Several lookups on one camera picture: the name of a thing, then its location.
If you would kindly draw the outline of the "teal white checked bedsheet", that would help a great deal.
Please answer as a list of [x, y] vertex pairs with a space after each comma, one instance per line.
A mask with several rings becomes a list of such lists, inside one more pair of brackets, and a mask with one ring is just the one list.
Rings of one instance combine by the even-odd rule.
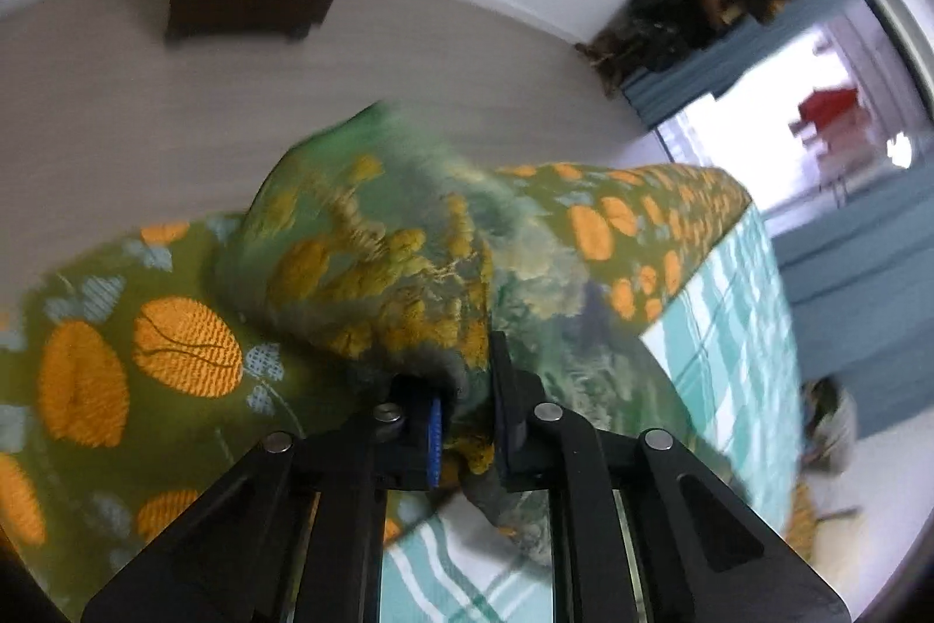
[[[703, 440], [730, 460], [776, 531], [792, 513], [801, 454], [792, 317], [765, 221], [748, 208], [641, 340]], [[462, 496], [431, 511], [399, 504], [402, 538], [383, 555], [385, 621], [548, 621], [551, 574]]]

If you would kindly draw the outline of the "green landscape print jacket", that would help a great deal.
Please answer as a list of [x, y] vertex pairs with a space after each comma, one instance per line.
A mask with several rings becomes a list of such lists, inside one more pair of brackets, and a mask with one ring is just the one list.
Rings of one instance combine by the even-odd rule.
[[492, 335], [597, 429], [663, 427], [729, 478], [641, 333], [745, 203], [718, 170], [487, 172], [376, 105], [288, 150], [218, 253], [215, 286], [363, 386], [437, 391], [465, 498], [547, 563], [546, 496], [508, 493], [492, 468]]

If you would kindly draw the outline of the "blue grey curtain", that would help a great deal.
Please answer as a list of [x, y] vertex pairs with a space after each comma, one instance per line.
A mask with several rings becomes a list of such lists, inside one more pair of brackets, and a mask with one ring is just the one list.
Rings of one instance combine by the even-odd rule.
[[[649, 128], [747, 63], [776, 52], [850, 0], [792, 0], [766, 27], [744, 24], [668, 71], [641, 72], [623, 94]], [[774, 244], [803, 376], [836, 376], [855, 397], [863, 435], [932, 405], [932, 161], [856, 192]]]

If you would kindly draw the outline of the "pile of clothes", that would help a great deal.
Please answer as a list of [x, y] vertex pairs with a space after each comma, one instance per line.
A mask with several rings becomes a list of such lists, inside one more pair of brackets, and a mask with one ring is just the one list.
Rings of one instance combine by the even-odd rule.
[[853, 397], [827, 376], [801, 386], [804, 451], [801, 468], [839, 476], [852, 463], [858, 443], [858, 416]]

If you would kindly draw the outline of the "olive orange floral bedcover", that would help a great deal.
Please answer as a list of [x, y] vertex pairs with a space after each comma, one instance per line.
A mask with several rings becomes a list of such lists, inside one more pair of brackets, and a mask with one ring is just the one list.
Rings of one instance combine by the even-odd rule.
[[[320, 367], [207, 294], [204, 268], [234, 228], [231, 215], [145, 228], [3, 319], [3, 530], [69, 620], [263, 433], [343, 418]], [[388, 547], [407, 531], [405, 496], [431, 511], [465, 498], [458, 478], [438, 500], [391, 496]]]

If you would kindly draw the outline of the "dark hanging bags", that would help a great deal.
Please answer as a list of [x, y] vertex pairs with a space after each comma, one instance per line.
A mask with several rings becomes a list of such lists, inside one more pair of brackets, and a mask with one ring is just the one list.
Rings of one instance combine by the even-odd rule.
[[663, 72], [727, 38], [748, 20], [766, 25], [790, 0], [625, 0], [591, 41], [574, 50], [613, 98], [640, 71]]

